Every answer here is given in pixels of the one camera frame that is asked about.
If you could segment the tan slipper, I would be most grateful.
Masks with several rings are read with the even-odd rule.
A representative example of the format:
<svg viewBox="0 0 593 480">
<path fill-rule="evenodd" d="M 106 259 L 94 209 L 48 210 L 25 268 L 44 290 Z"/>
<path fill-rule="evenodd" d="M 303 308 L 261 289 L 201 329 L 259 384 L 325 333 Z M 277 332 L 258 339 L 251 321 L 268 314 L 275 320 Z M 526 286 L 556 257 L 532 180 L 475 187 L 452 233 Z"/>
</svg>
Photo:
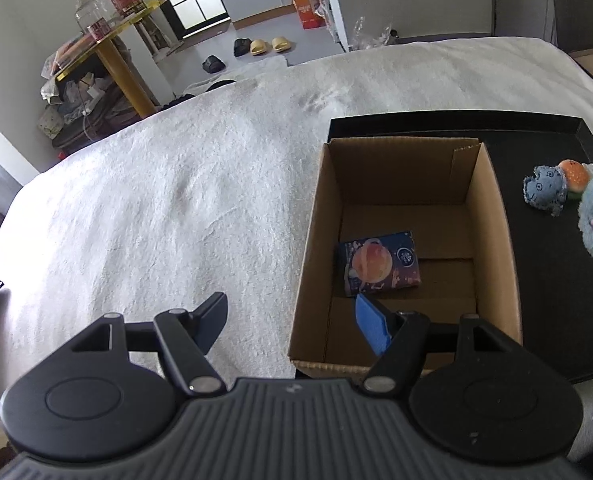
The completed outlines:
<svg viewBox="0 0 593 480">
<path fill-rule="evenodd" d="M 266 54 L 268 51 L 267 42 L 263 39 L 255 39 L 250 44 L 250 53 L 253 56 Z"/>
<path fill-rule="evenodd" d="M 272 50 L 276 53 L 283 53 L 290 51 L 292 49 L 292 44 L 290 40 L 287 40 L 286 37 L 276 37 L 272 39 Z"/>
</svg>

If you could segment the white fluffy blanket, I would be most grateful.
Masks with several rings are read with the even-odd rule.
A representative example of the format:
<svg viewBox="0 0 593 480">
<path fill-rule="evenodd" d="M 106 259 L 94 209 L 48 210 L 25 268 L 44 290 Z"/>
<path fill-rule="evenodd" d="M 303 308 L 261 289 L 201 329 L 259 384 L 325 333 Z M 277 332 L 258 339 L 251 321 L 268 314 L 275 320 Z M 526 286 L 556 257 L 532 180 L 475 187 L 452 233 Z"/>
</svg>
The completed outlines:
<svg viewBox="0 0 593 480">
<path fill-rule="evenodd" d="M 456 39 L 321 58 L 228 84 L 65 159 L 0 228 L 0 400 L 96 318 L 144 321 L 214 290 L 228 323 L 208 355 L 227 382 L 360 377 L 373 354 L 289 356 L 321 151 L 336 118 L 489 110 L 584 119 L 593 80 L 552 44 Z"/>
</svg>

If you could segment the clear glass jar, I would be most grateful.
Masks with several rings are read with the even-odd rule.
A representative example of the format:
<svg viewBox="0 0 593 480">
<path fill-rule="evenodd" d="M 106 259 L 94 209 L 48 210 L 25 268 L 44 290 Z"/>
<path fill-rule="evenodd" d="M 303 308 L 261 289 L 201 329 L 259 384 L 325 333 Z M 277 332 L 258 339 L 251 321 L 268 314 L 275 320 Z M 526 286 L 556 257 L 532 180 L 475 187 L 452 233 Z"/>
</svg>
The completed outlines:
<svg viewBox="0 0 593 480">
<path fill-rule="evenodd" d="M 77 0 L 75 18 L 80 29 L 95 41 L 110 34 L 110 25 L 98 0 Z"/>
</svg>

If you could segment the brown cardboard box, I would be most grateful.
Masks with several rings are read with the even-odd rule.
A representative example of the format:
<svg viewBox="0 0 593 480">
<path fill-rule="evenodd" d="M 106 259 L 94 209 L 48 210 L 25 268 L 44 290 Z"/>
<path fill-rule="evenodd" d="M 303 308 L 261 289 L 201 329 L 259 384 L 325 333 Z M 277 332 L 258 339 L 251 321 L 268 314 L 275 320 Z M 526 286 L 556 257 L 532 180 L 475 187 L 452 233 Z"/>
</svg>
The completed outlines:
<svg viewBox="0 0 593 480">
<path fill-rule="evenodd" d="M 311 377 L 360 377 L 375 356 L 355 298 L 435 323 L 477 314 L 523 337 L 505 205 L 472 138 L 349 138 L 322 149 L 290 361 Z"/>
</svg>

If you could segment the clear plastic bag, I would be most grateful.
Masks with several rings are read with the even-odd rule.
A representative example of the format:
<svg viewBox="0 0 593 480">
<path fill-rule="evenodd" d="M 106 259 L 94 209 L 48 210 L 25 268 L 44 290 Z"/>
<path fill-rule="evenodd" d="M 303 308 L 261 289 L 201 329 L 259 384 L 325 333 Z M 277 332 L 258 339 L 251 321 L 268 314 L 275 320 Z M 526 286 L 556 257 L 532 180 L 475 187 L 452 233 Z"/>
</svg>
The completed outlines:
<svg viewBox="0 0 593 480">
<path fill-rule="evenodd" d="M 375 30 L 364 16 L 361 16 L 355 23 L 348 47 L 351 51 L 363 51 L 377 49 L 392 44 L 395 39 L 391 25 Z"/>
</svg>

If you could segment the yellow round side table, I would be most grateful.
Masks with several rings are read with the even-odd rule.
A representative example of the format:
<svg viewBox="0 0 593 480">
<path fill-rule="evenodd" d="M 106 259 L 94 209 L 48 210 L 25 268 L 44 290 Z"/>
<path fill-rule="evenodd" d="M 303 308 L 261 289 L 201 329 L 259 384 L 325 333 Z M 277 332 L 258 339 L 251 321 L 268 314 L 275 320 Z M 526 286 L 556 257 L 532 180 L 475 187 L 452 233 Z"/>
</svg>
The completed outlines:
<svg viewBox="0 0 593 480">
<path fill-rule="evenodd" d="M 155 105 L 148 97 L 147 92 L 144 91 L 144 88 L 142 88 L 141 84 L 137 81 L 135 72 L 129 68 L 120 51 L 115 47 L 113 40 L 120 36 L 128 27 L 135 26 L 144 18 L 150 16 L 154 10 L 158 10 L 165 2 L 166 0 L 152 0 L 146 4 L 144 10 L 123 18 L 111 30 L 110 34 L 107 34 L 102 39 L 96 41 L 86 51 L 80 53 L 77 58 L 74 58 L 70 64 L 64 66 L 62 70 L 59 70 L 54 75 L 56 81 L 62 81 L 66 76 L 69 76 L 77 66 L 80 66 L 80 64 L 86 61 L 90 55 L 95 54 L 109 72 L 115 84 L 122 90 L 125 98 L 132 104 L 132 107 L 136 110 L 138 115 L 141 118 L 147 118 L 155 114 Z"/>
</svg>

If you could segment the tan slipper right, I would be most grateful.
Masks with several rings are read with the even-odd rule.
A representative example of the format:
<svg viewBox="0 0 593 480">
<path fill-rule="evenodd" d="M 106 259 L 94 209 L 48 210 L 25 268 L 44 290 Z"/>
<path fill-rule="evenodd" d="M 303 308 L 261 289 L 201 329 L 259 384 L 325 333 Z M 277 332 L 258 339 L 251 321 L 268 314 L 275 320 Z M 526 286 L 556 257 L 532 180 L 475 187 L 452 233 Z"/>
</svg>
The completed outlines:
<svg viewBox="0 0 593 480">
<path fill-rule="evenodd" d="M 276 37 L 272 39 L 272 50 L 276 53 L 283 53 L 290 51 L 292 49 L 292 44 L 290 40 L 287 40 L 286 37 Z"/>
</svg>

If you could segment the black shallow tray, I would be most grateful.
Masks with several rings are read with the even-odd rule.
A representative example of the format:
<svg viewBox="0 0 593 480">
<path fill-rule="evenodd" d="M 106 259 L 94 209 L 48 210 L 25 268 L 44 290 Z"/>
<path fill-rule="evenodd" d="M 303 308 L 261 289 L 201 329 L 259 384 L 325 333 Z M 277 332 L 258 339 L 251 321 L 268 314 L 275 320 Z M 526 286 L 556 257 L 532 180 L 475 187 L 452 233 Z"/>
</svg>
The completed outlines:
<svg viewBox="0 0 593 480">
<path fill-rule="evenodd" d="M 593 379 L 593 258 L 577 206 L 558 217 L 528 206 L 523 180 L 563 159 L 593 162 L 593 134 L 578 117 L 512 110 L 423 110 L 334 118 L 330 139 L 470 136 L 482 141 L 505 204 L 522 308 L 523 342 L 570 382 Z"/>
</svg>

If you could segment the tan slipper left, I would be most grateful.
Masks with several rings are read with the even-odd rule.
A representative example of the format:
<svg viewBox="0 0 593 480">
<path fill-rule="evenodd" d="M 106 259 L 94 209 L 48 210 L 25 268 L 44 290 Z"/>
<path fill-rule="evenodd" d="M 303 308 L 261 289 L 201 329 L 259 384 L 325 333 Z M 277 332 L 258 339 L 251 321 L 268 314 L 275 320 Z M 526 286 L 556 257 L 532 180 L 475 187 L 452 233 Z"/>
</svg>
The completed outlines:
<svg viewBox="0 0 593 480">
<path fill-rule="evenodd" d="M 253 56 L 266 54 L 268 51 L 267 42 L 263 39 L 255 39 L 250 44 L 250 53 Z"/>
</svg>

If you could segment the black slipper near bed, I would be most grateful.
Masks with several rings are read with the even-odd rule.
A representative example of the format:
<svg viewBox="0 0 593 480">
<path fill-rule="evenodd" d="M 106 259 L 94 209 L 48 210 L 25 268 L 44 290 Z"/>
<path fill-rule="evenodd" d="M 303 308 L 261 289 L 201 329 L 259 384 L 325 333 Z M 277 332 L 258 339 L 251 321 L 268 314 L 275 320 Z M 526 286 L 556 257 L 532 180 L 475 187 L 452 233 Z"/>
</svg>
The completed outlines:
<svg viewBox="0 0 593 480">
<path fill-rule="evenodd" d="M 225 63 L 216 55 L 208 55 L 202 63 L 202 70 L 208 74 L 216 74 L 226 68 Z"/>
</svg>

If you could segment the black slipper near door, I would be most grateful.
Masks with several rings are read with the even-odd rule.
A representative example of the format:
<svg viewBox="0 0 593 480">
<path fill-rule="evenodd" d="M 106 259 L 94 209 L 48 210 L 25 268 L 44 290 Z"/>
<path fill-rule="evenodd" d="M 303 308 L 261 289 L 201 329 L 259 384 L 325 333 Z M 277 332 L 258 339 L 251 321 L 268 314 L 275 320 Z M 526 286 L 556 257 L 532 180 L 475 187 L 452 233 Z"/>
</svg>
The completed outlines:
<svg viewBox="0 0 593 480">
<path fill-rule="evenodd" d="M 251 51 L 252 40 L 250 38 L 237 38 L 234 40 L 234 56 L 241 58 Z"/>
</svg>

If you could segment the grey-blue plush toy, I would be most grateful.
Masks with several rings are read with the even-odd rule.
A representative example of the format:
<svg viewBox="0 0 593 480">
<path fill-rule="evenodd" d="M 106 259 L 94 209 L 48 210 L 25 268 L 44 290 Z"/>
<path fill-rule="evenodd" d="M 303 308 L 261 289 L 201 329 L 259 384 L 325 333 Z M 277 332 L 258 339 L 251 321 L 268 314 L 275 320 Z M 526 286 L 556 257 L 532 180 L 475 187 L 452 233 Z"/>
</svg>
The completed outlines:
<svg viewBox="0 0 593 480">
<path fill-rule="evenodd" d="M 524 201 L 536 209 L 558 217 L 567 200 L 567 183 L 559 166 L 536 166 L 523 181 Z"/>
</svg>

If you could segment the orange cardboard box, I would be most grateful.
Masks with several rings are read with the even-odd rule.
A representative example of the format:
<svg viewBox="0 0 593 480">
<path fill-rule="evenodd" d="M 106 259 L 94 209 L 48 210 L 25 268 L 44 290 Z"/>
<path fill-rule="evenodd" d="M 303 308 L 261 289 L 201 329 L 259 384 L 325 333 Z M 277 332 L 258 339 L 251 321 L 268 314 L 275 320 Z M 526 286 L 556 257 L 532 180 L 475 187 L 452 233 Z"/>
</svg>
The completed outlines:
<svg viewBox="0 0 593 480">
<path fill-rule="evenodd" d="M 325 26 L 325 19 L 316 12 L 317 0 L 292 0 L 292 2 L 305 30 Z"/>
</svg>

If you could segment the clutter pile under table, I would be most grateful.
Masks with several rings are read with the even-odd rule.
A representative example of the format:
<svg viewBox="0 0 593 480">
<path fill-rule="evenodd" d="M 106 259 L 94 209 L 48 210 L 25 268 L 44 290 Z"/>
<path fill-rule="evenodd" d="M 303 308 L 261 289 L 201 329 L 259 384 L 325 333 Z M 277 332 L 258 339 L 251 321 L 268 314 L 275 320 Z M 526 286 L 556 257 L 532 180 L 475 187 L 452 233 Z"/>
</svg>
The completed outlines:
<svg viewBox="0 0 593 480">
<path fill-rule="evenodd" d="M 95 54 L 56 81 L 54 90 L 58 94 L 46 104 L 37 127 L 61 159 L 140 120 Z"/>
</svg>

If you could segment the hamburger plush toy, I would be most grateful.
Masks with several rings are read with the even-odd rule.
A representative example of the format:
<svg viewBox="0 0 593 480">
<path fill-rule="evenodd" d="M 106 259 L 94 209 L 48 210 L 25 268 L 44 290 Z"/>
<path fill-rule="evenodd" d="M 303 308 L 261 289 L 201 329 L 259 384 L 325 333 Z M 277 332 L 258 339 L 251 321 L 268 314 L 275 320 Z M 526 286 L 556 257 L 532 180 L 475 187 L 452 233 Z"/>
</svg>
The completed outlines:
<svg viewBox="0 0 593 480">
<path fill-rule="evenodd" d="M 563 172 L 568 200 L 581 200 L 591 180 L 591 174 L 584 164 L 574 159 L 564 159 L 558 167 Z"/>
</svg>

